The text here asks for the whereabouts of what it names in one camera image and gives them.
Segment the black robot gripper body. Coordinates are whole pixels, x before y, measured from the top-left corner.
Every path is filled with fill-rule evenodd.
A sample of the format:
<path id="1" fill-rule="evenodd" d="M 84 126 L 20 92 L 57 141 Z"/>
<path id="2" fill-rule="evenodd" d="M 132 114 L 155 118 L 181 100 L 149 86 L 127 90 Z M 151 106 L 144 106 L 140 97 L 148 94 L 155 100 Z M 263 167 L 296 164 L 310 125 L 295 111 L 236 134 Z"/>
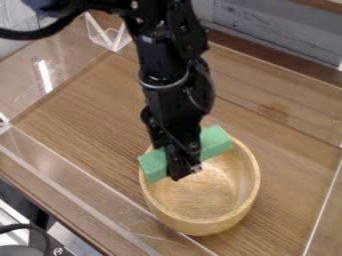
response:
<path id="1" fill-rule="evenodd" d="M 213 106 L 215 89 L 205 63 L 191 63 L 175 80 L 139 71 L 145 107 L 164 131 L 167 142 L 179 149 L 200 150 L 200 122 Z"/>

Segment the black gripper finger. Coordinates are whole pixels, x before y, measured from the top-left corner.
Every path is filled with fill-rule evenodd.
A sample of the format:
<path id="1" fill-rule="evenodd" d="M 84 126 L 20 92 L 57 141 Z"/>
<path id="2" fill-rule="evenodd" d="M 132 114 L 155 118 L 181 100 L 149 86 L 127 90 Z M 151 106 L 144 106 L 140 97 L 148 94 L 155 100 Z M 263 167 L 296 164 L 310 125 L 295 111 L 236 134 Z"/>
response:
<path id="1" fill-rule="evenodd" d="M 152 116 L 152 113 L 148 108 L 144 108 L 141 110 L 140 119 L 145 125 L 151 144 L 152 144 L 153 148 L 157 149 L 157 148 L 163 147 L 167 142 L 167 137 L 165 137 L 164 131 L 161 130 L 161 128 L 157 125 L 156 119 Z"/>
<path id="2" fill-rule="evenodd" d="M 201 168 L 199 149 L 184 151 L 169 144 L 165 147 L 165 158 L 167 174 L 173 181 L 179 181 Z"/>

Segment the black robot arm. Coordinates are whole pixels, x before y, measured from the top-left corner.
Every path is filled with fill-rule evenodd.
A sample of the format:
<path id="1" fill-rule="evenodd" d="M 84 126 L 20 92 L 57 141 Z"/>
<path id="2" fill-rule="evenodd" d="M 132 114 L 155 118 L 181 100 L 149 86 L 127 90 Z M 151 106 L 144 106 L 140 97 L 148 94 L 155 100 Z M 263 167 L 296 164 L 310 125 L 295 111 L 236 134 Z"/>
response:
<path id="1" fill-rule="evenodd" d="M 201 167 L 200 122 L 215 100 L 201 55 L 208 36 L 191 0 L 21 0 L 38 14 L 62 18 L 103 11 L 120 16 L 137 53 L 145 97 L 140 118 L 152 146 L 165 152 L 165 172 L 177 181 Z"/>

